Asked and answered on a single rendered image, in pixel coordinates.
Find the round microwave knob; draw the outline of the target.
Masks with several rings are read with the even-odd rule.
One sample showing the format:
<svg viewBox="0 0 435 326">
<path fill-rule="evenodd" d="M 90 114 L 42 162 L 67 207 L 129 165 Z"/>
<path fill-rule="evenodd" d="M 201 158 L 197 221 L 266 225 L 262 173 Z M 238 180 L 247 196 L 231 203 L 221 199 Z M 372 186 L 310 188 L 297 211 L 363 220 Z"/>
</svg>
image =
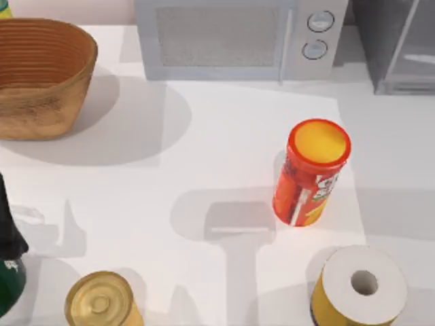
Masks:
<svg viewBox="0 0 435 326">
<path fill-rule="evenodd" d="M 329 11 L 312 13 L 307 20 L 308 28 L 314 33 L 326 32 L 333 24 L 334 15 Z"/>
<path fill-rule="evenodd" d="M 307 60 L 319 60 L 323 58 L 328 52 L 328 45 L 325 41 L 317 39 L 313 42 L 304 44 L 302 48 L 302 55 Z"/>
</svg>

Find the pale microwave oven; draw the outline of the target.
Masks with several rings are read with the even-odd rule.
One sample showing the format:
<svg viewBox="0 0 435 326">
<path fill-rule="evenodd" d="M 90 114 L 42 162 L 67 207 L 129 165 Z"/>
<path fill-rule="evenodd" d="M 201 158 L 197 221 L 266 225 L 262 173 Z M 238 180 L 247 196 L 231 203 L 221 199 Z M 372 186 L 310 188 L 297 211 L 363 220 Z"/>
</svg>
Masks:
<svg viewBox="0 0 435 326">
<path fill-rule="evenodd" d="M 284 81 L 329 76 L 349 0 L 135 0 L 145 75 L 150 80 L 279 81 L 283 36 L 293 26 Z M 307 26 L 312 13 L 329 11 L 323 33 Z M 319 60 L 304 44 L 328 45 Z"/>
</svg>

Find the red and yellow snack can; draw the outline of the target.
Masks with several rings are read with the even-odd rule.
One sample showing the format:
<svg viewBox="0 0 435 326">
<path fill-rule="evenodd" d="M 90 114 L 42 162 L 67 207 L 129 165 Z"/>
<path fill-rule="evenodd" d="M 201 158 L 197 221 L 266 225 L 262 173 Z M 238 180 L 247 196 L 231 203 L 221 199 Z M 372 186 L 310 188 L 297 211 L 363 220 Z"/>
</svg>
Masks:
<svg viewBox="0 0 435 326">
<path fill-rule="evenodd" d="M 285 162 L 273 196 L 273 210 L 283 223 L 315 223 L 351 153 L 351 140 L 338 124 L 304 120 L 290 131 Z"/>
</svg>

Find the gold tin can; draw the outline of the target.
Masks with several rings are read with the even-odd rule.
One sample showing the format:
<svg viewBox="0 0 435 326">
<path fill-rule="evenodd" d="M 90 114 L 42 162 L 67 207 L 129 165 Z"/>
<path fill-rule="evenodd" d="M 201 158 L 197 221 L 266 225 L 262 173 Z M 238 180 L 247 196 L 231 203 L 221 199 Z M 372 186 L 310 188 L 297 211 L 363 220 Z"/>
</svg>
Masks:
<svg viewBox="0 0 435 326">
<path fill-rule="evenodd" d="M 88 274 L 70 288 L 65 318 L 69 326 L 145 326 L 128 281 L 110 271 Z"/>
</svg>

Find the white paper roll yellow wrap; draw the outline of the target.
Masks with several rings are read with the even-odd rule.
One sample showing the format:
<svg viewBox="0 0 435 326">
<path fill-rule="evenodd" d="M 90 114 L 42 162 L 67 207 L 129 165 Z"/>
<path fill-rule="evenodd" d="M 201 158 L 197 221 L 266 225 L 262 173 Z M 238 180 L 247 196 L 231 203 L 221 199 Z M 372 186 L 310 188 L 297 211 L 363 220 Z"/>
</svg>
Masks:
<svg viewBox="0 0 435 326">
<path fill-rule="evenodd" d="M 310 301 L 315 326 L 391 326 L 406 306 L 398 265 L 367 245 L 342 247 L 327 258 Z"/>
</svg>

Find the brown woven basket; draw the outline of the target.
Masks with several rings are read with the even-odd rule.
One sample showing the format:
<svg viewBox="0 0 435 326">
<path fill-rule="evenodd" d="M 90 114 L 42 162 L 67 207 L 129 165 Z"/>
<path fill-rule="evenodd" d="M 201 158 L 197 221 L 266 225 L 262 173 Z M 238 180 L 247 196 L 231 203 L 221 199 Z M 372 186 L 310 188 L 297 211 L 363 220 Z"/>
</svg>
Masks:
<svg viewBox="0 0 435 326">
<path fill-rule="evenodd" d="M 74 24 L 0 19 L 0 139 L 54 139 L 69 132 L 97 56 L 95 39 Z"/>
</svg>

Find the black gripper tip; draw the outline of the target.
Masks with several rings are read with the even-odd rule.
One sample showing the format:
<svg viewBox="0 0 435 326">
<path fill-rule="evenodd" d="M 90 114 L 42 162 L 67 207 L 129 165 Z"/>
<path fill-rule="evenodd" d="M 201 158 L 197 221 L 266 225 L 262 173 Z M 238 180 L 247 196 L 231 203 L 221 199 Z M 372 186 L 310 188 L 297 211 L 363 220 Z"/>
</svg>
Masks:
<svg viewBox="0 0 435 326">
<path fill-rule="evenodd" d="M 29 246 L 12 217 L 4 178 L 0 173 L 0 259 L 20 259 L 28 250 Z"/>
</svg>

